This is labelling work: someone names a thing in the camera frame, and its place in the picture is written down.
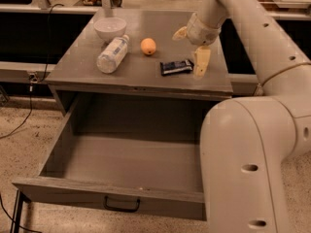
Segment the white bowl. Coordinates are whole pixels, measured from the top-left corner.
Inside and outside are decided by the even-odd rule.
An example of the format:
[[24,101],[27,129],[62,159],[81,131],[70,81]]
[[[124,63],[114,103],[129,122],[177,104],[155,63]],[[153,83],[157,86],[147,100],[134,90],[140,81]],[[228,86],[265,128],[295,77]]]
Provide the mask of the white bowl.
[[109,43],[115,37],[124,35],[126,21],[117,17],[105,17],[94,23],[94,29],[101,39]]

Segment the wire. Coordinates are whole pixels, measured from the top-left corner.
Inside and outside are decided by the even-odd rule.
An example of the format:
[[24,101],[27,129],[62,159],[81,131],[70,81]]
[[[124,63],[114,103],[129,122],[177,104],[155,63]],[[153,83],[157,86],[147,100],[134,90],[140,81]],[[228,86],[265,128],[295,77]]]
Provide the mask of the wire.
[[[1,208],[3,210],[3,212],[7,215],[7,217],[13,222],[13,223],[16,223],[14,221],[14,219],[9,215],[9,213],[7,212],[7,210],[4,208],[3,206],[3,201],[2,201],[2,197],[1,197],[1,193],[0,193],[0,204],[1,204]],[[26,231],[29,231],[29,232],[34,232],[34,233],[42,233],[42,231],[36,231],[36,230],[31,230],[31,229],[28,229],[28,228],[25,228],[21,225],[18,226],[19,228],[23,229],[23,230],[26,230]]]
[[27,117],[23,120],[23,122],[17,127],[15,128],[14,130],[12,130],[9,134],[7,135],[4,135],[4,136],[0,136],[0,140],[1,139],[4,139],[4,138],[7,138],[9,136],[12,136],[19,128],[21,128],[25,123],[26,121],[29,119],[31,113],[32,113],[32,99],[31,99],[31,93],[32,93],[32,84],[30,85],[30,94],[29,94],[29,107],[30,107],[30,111],[27,115]]
[[52,33],[51,33],[51,26],[50,26],[50,17],[51,17],[52,10],[53,10],[56,6],[64,6],[64,5],[63,5],[63,4],[54,4],[53,6],[51,6],[50,11],[49,11],[49,14],[48,14],[48,20],[47,20],[47,23],[48,23],[48,33],[49,33],[49,38],[48,38],[48,40],[49,40],[49,44],[48,44],[48,55],[47,55],[47,61],[46,61],[45,71],[44,71],[44,74],[43,74],[42,79],[39,80],[39,83],[41,83],[41,82],[46,78],[47,71],[48,71],[48,65],[49,65],[49,60],[50,60],[51,44],[52,44]]

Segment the white bottle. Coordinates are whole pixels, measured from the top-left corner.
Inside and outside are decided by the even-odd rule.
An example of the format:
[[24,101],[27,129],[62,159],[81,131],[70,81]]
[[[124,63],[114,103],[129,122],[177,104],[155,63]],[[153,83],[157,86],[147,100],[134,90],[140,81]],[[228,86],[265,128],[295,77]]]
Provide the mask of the white bottle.
[[105,74],[115,72],[127,54],[129,38],[127,35],[116,37],[97,57],[97,67]]

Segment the concrete floor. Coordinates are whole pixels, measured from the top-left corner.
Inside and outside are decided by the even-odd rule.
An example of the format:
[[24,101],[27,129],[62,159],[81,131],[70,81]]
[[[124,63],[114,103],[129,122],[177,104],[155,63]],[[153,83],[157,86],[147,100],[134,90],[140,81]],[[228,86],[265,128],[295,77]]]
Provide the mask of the concrete floor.
[[[0,192],[8,213],[13,213],[15,177],[33,177],[62,121],[52,99],[34,99],[28,121],[14,135],[0,140]],[[9,133],[29,112],[29,99],[12,97],[0,108],[0,136]],[[288,207],[295,233],[311,230],[311,152],[283,163]],[[161,216],[139,216],[108,211],[32,203],[24,207],[22,225],[52,232],[209,232],[206,221]],[[11,222],[0,210],[0,233],[10,232]]]

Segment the orange fruit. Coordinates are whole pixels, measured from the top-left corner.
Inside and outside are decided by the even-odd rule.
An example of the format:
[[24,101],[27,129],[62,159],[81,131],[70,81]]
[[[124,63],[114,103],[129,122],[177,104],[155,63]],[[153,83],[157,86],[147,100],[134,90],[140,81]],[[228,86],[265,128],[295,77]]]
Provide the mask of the orange fruit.
[[146,38],[141,42],[140,49],[145,55],[153,55],[156,52],[156,42],[152,38]]

